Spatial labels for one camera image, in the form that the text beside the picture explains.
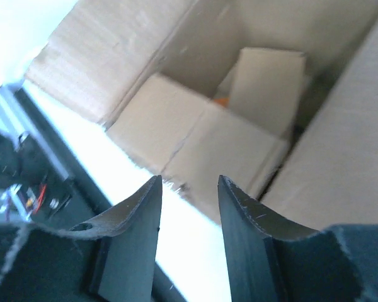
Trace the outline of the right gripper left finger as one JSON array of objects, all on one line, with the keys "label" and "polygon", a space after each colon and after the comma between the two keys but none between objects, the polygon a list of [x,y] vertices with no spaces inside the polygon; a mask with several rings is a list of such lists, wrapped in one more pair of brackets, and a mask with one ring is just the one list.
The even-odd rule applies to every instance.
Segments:
[{"label": "right gripper left finger", "polygon": [[0,301],[150,301],[161,176],[72,230],[0,223]]}]

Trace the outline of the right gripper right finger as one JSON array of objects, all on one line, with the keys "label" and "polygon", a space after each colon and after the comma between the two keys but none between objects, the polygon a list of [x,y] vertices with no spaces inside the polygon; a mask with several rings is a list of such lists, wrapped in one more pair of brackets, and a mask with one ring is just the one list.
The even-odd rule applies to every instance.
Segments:
[{"label": "right gripper right finger", "polygon": [[217,190],[233,301],[378,301],[378,225],[314,230],[226,176]]}]

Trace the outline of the brown cardboard express box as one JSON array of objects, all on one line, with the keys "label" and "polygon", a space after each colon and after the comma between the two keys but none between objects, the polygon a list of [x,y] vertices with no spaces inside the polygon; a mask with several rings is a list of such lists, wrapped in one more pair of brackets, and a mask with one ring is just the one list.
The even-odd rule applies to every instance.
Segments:
[{"label": "brown cardboard express box", "polygon": [[26,78],[219,223],[219,176],[259,195],[302,95],[377,18],[378,1],[78,1]]}]

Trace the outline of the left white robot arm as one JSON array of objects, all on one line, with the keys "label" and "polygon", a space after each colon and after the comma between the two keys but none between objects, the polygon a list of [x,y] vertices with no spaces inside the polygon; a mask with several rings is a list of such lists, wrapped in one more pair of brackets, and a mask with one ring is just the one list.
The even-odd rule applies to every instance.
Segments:
[{"label": "left white robot arm", "polygon": [[39,144],[27,136],[15,147],[0,131],[0,189],[14,184],[35,186],[49,174],[49,163]]}]

